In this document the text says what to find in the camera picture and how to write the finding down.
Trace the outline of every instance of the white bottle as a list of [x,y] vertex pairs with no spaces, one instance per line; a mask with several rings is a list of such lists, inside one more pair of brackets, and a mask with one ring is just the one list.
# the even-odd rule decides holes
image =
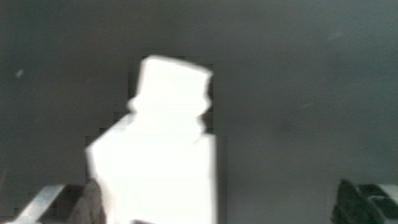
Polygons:
[[142,61],[137,97],[87,148],[109,224],[215,224],[215,139],[201,114],[212,72],[185,61]]

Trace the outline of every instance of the black object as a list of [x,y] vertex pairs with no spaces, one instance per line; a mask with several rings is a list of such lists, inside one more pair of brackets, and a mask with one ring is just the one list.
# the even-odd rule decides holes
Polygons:
[[48,185],[41,189],[14,221],[7,224],[66,223],[82,192],[84,186],[80,185]]
[[338,204],[332,212],[332,223],[398,223],[398,204],[380,185],[354,185],[348,180],[341,180],[338,188]]
[[101,203],[101,188],[94,179],[91,179],[84,195],[73,208],[68,224],[105,224],[107,217]]

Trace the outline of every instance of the dark surface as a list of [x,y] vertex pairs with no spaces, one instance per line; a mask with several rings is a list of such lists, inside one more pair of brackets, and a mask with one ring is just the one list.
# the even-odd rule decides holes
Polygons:
[[398,182],[395,0],[5,0],[0,36],[2,214],[84,183],[153,53],[215,72],[229,224],[327,223],[341,177]]

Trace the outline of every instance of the dark gray background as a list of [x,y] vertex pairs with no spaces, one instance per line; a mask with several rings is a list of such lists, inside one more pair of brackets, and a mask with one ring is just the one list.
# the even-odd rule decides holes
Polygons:
[[339,178],[398,183],[396,0],[0,3],[4,216],[46,184],[85,182],[155,53],[215,72],[229,224],[327,223]]

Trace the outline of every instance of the white plastic bottle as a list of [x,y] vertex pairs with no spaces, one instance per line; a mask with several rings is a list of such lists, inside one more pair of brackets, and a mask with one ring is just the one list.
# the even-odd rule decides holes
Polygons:
[[109,224],[215,224],[215,138],[201,122],[212,72],[185,61],[142,61],[135,111],[87,148]]

